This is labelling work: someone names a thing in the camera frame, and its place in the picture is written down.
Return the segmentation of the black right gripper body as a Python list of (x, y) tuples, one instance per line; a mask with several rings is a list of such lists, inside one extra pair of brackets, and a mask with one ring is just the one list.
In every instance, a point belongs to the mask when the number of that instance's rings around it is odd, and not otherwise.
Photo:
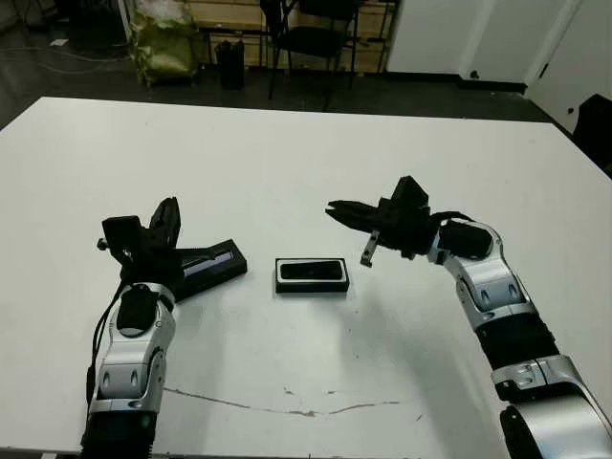
[(377, 247), (399, 251), (401, 257), (408, 259), (429, 251), (433, 236), (427, 197), (381, 198), (365, 220), (370, 237), (361, 255), (363, 266), (372, 266)]

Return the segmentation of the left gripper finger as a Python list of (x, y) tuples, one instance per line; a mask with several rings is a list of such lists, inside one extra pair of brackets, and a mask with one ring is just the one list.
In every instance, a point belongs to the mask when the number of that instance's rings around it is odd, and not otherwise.
[(181, 213), (176, 197), (171, 197), (168, 200), (166, 226), (166, 244), (171, 249), (174, 249), (177, 245), (181, 229)]
[(176, 198), (163, 199), (153, 213), (147, 230), (152, 245), (176, 244)]

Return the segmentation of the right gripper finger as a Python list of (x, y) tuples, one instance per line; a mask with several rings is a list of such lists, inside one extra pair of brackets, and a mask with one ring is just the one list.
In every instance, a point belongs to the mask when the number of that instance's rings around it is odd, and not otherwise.
[(333, 202), (333, 209), (342, 215), (368, 216), (378, 212), (377, 207), (350, 200), (336, 200)]
[(370, 210), (327, 208), (325, 213), (351, 230), (373, 231), (376, 229), (374, 214)]

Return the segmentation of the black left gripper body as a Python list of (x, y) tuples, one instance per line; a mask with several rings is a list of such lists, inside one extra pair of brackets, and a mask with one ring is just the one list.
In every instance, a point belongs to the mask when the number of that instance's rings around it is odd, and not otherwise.
[(176, 240), (153, 229), (139, 229), (134, 240), (121, 251), (124, 258), (120, 262), (120, 279), (124, 283), (160, 284), (176, 300), (187, 299), (200, 291), (200, 282), (186, 270), (193, 264), (209, 261), (209, 248), (177, 249)]

